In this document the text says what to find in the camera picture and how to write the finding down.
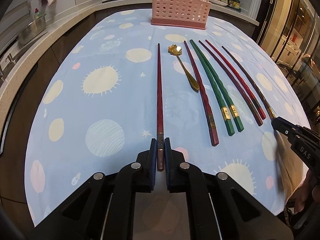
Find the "gold spoon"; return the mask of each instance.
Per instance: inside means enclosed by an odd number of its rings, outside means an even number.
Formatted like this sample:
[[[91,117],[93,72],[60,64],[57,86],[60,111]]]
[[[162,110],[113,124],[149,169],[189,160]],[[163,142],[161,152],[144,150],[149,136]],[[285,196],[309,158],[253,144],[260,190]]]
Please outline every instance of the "gold spoon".
[[[183,65],[181,59],[180,59],[180,55],[182,54],[182,48],[180,46],[177,46],[177,45],[172,45],[171,47],[168,48],[168,52],[171,54],[171,55],[174,55],[174,56],[177,56],[184,72],[186,73],[186,76],[188,78],[188,81],[191,85],[191,87],[196,91],[198,92],[200,90],[200,87],[199,87],[199,84],[198,82],[194,79],[194,77],[188,72],[188,70],[186,69],[186,67]]]

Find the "screw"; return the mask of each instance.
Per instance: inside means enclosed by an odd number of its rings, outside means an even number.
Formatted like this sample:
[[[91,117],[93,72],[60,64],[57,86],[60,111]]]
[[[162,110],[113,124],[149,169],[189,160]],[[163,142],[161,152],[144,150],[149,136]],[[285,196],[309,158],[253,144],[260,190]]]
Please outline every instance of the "screw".
[[[228,178],[228,174],[226,174],[224,172],[220,172],[220,173],[218,173],[218,178],[221,180],[226,180]]]
[[[102,179],[103,178],[103,174],[101,172],[97,172],[93,175],[93,178],[96,180]]]
[[[141,167],[141,164],[140,163],[132,163],[131,164],[131,168],[133,168],[133,169],[138,169],[138,168],[140,168]]]
[[[190,164],[189,163],[180,163],[180,168],[182,169],[188,169],[190,167]]]

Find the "red chopstick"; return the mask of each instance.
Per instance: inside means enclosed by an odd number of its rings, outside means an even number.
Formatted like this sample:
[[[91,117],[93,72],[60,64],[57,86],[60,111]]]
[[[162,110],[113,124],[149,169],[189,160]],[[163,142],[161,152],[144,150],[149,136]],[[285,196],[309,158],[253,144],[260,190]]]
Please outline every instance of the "red chopstick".
[[[220,58],[222,58],[222,60],[224,61],[224,63],[226,63],[226,65],[231,69],[231,71],[233,72],[233,74],[237,77],[237,79],[239,80],[239,82],[241,83],[241,85],[244,87],[244,90],[247,92],[247,94],[249,95],[249,97],[251,98],[253,104],[255,105],[255,107],[257,108],[258,113],[260,114],[262,119],[266,118],[266,114],[264,113],[262,107],[260,106],[258,100],[256,99],[256,97],[254,96],[254,94],[251,92],[250,88],[248,87],[248,85],[245,83],[245,81],[243,80],[243,78],[239,75],[239,73],[235,70],[235,68],[230,64],[230,62],[208,41],[205,40],[209,46],[211,48],[214,49],[214,51],[220,56]]]
[[[186,46],[193,71],[195,72],[195,76],[196,76],[197,82],[200,87],[200,94],[201,94],[202,103],[204,106],[204,112],[205,112],[205,116],[207,117],[207,122],[208,122],[208,126],[209,126],[211,145],[216,146],[219,143],[219,138],[218,138],[217,128],[216,128],[216,125],[215,125],[215,122],[213,119],[212,110],[211,110],[211,107],[209,104],[209,100],[208,100],[207,94],[205,93],[205,89],[204,89],[204,86],[203,86],[203,83],[202,83],[202,80],[200,77],[200,73],[199,73],[198,68],[196,66],[196,62],[192,57],[191,51],[190,51],[186,41],[184,41],[184,45]]]
[[[226,66],[217,58],[216,55],[206,46],[203,42],[199,41],[200,44],[210,53],[210,55],[215,59],[215,61],[220,65],[220,67],[225,71],[225,73],[228,75],[228,77],[231,79],[233,84],[236,86],[240,94],[242,95],[244,101],[247,103],[254,119],[256,120],[257,124],[261,126],[263,124],[257,110],[254,108],[254,105],[250,101],[250,98],[248,98],[247,94],[244,92],[240,84],[236,81],[235,77],[231,74],[231,72],[226,68]]]
[[[253,81],[252,77],[248,74],[248,72],[244,69],[244,67],[242,67],[242,65],[235,59],[235,57],[225,47],[222,46],[222,48],[225,50],[226,53],[228,53],[228,55],[233,59],[233,61],[238,65],[238,67],[245,74],[245,76],[247,77],[247,79],[251,83],[252,87],[257,92],[258,96],[260,97],[264,107],[267,110],[267,113],[268,113],[270,119],[273,120],[274,118],[276,118],[275,114],[273,113],[273,111],[271,109],[271,106],[269,105],[268,101],[266,100],[266,98],[264,97],[264,95],[262,94],[262,92],[260,91],[258,86],[256,85],[256,83]]]
[[[164,170],[164,129],[163,129],[163,107],[162,107],[162,85],[161,85],[161,56],[160,43],[158,43],[157,62],[157,169]]]

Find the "table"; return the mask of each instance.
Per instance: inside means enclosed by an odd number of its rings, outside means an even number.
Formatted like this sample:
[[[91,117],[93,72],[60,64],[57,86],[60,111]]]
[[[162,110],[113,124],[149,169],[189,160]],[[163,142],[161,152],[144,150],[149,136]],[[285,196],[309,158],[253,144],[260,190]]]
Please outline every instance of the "table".
[[[288,153],[286,139],[273,131],[269,117],[262,126],[256,124],[231,80],[197,43],[223,81],[244,125],[241,133],[228,136],[209,80],[192,50],[220,140],[211,146],[200,94],[191,89],[177,58],[167,50],[172,44],[181,45],[181,59],[194,75],[183,41],[208,39],[247,81],[221,48],[225,46],[260,86],[276,116],[309,127],[297,96],[270,57],[221,19],[209,17],[206,30],[153,26],[150,19],[151,9],[105,18],[77,44],[52,78],[33,121],[26,153],[25,190],[35,225],[92,174],[118,172],[149,149],[156,136],[158,42],[164,136],[170,137],[173,149],[203,172],[228,173],[274,214],[282,211],[303,179],[302,162]],[[184,194],[169,194],[164,176],[157,172],[152,194],[137,195],[134,239],[189,239]]]

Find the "countertop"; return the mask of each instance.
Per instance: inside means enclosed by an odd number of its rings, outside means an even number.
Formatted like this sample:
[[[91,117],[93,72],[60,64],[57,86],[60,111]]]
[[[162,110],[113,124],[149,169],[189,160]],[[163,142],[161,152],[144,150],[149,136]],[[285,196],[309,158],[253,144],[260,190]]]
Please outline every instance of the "countertop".
[[[20,58],[0,87],[0,131],[2,132],[11,103],[23,80],[47,49],[67,30],[95,11],[122,5],[151,2],[152,0],[115,0],[102,3],[102,0],[91,0],[56,15],[55,22],[49,19],[47,21],[48,26],[44,31],[47,33]],[[247,15],[230,8],[212,4],[211,9],[238,17],[254,25],[259,25],[257,21]]]

